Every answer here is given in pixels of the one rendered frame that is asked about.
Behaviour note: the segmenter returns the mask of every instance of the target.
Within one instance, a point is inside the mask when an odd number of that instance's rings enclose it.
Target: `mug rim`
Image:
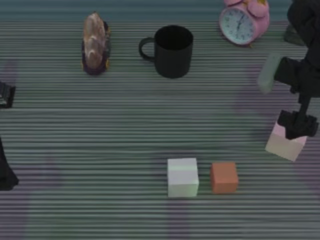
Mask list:
[[[182,29],[182,30],[185,31],[186,34],[188,34],[188,35],[191,37],[191,38],[190,38],[190,42],[188,43],[188,45],[187,45],[186,47],[184,47],[184,48],[182,48],[182,49],[178,49],[178,50],[172,50],[172,49],[164,48],[164,47],[162,47],[162,46],[158,43],[157,39],[159,39],[159,34],[160,34],[160,32],[163,31],[164,29],[167,29],[167,28],[170,28],[170,27],[175,27],[175,28]],[[175,52],[177,52],[177,51],[182,51],[182,50],[185,50],[185,49],[189,48],[189,47],[194,43],[194,35],[193,35],[193,33],[192,33],[188,28],[186,28],[186,27],[184,27],[184,26],[180,26],[180,25],[176,25],[176,24],[170,24],[170,25],[166,25],[166,26],[163,26],[163,27],[159,28],[159,29],[155,32],[155,34],[154,34],[154,42],[157,44],[158,47],[162,48],[163,50],[175,51]]]

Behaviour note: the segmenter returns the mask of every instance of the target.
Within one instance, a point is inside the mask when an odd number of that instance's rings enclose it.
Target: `mug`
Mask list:
[[[146,55],[142,48],[154,44],[154,56]],[[189,71],[194,43],[193,34],[185,27],[169,25],[160,28],[154,37],[146,37],[139,44],[140,56],[154,63],[157,73],[168,79],[177,79]]]

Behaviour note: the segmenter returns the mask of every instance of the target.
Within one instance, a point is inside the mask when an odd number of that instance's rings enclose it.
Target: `pink cube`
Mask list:
[[[287,139],[286,129],[276,122],[265,146],[265,150],[294,162],[301,153],[306,142],[306,136],[301,136],[292,140]]]

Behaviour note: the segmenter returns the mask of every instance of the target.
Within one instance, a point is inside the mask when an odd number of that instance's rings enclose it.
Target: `gray wooden surface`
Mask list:
[[[195,37],[189,74],[168,80],[138,54],[167,22],[112,22],[110,70],[81,70],[81,23],[0,26],[1,80],[17,86],[0,135],[20,185],[0,192],[1,240],[319,239],[319,137],[295,163],[264,151],[297,96],[259,93],[268,53],[301,58],[273,24],[253,48],[212,22],[170,22]],[[319,102],[310,112],[319,115]],[[196,157],[193,199],[168,199],[166,159]],[[210,164],[235,161],[239,188],[213,195]]]

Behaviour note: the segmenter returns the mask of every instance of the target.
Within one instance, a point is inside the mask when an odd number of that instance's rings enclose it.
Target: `orange cube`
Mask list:
[[[215,194],[228,194],[237,190],[239,179],[235,162],[217,162],[211,165],[210,179]]]

